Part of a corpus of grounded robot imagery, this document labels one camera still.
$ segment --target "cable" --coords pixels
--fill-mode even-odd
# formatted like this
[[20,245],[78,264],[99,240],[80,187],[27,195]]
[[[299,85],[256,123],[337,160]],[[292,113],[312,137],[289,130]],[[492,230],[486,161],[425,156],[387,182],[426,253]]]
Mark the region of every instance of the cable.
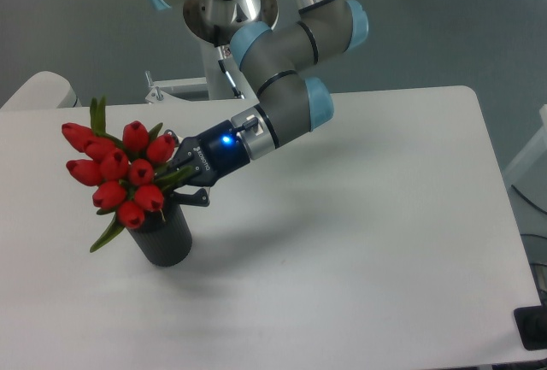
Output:
[[543,263],[541,261],[533,261],[533,262],[530,263],[530,266],[547,267],[547,263]]
[[521,191],[519,191],[516,186],[514,185],[511,185],[511,188],[513,188],[516,192],[516,194],[522,198],[522,200],[526,203],[528,203],[531,207],[533,207],[534,209],[536,209],[538,212],[541,212],[542,214],[547,214],[547,210],[543,210],[541,209],[538,205],[536,205],[534,202],[532,202],[530,199],[528,199],[527,197],[525,197],[524,193],[522,193]]
[[521,233],[521,236],[524,238],[540,238],[540,239],[547,239],[546,236],[538,235],[537,233]]

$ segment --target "tulip bouquet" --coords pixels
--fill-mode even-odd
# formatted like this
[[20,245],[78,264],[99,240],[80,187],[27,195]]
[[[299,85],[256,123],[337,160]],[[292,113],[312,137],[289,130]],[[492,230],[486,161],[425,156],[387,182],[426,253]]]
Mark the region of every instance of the tulip bouquet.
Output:
[[78,151],[91,159],[67,162],[70,174],[80,183],[97,186],[93,205],[97,214],[114,214],[109,226],[91,246],[90,252],[110,242],[125,227],[139,228],[150,212],[162,212],[165,197],[191,176],[191,167],[160,176],[167,169],[176,141],[163,124],[149,131],[139,121],[124,127],[119,140],[106,133],[106,100],[93,98],[91,127],[74,123],[62,125],[62,134]]

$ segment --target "blue led light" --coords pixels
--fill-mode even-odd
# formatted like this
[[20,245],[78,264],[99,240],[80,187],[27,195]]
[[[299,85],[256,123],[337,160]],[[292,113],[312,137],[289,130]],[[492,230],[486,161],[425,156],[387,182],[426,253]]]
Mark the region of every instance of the blue led light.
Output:
[[231,136],[229,136],[229,135],[223,136],[223,137],[221,138],[221,141],[222,141],[222,143],[223,143],[225,146],[232,146],[233,143],[235,142],[235,141],[233,140],[233,138],[232,138]]

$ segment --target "black vase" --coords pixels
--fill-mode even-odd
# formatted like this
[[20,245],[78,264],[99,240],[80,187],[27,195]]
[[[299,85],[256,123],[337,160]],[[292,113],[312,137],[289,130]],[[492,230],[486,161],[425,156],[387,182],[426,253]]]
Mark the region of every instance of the black vase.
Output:
[[191,234],[180,206],[166,198],[161,212],[146,212],[138,229],[127,229],[146,258],[157,266],[173,266],[188,256]]

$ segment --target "tulip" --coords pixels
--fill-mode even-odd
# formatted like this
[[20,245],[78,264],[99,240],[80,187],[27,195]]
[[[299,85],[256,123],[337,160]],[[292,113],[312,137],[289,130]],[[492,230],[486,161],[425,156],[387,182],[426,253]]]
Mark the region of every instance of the tulip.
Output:
[[137,229],[144,222],[144,211],[133,201],[126,201],[116,211],[118,221],[125,227]]
[[106,180],[122,179],[129,170],[129,160],[123,150],[114,148],[103,158],[99,169]]
[[133,152],[139,152],[148,146],[148,131],[139,121],[134,121],[123,128],[123,144]]
[[116,145],[110,139],[90,137],[84,142],[84,152],[92,160],[101,162]]
[[103,176],[99,170],[99,165],[89,159],[68,161],[67,169],[78,182],[84,185],[97,186],[103,182]]
[[62,124],[61,132],[78,152],[84,152],[85,141],[93,136],[93,131],[90,128],[72,122]]
[[156,185],[144,185],[135,192],[135,203],[144,210],[156,212],[163,208],[163,194]]
[[154,179],[154,168],[145,159],[133,161],[129,168],[129,182],[133,185],[147,185]]
[[146,156],[155,164],[165,163],[174,152],[174,138],[169,135],[161,135],[150,143],[146,150]]
[[99,186],[93,194],[93,205],[101,209],[112,209],[122,203],[127,192],[116,180],[110,180]]

